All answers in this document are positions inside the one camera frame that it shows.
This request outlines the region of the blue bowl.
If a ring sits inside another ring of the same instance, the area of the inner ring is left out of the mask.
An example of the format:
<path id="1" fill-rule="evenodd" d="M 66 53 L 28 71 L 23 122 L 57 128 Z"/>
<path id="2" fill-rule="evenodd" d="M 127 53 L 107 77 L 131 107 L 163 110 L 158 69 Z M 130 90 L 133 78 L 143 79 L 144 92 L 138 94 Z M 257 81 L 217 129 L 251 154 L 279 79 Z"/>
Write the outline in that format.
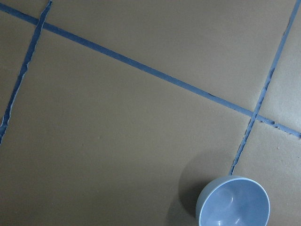
<path id="1" fill-rule="evenodd" d="M 240 176 L 214 179 L 204 187 L 196 203 L 199 226 L 266 226 L 269 216 L 265 189 Z"/>

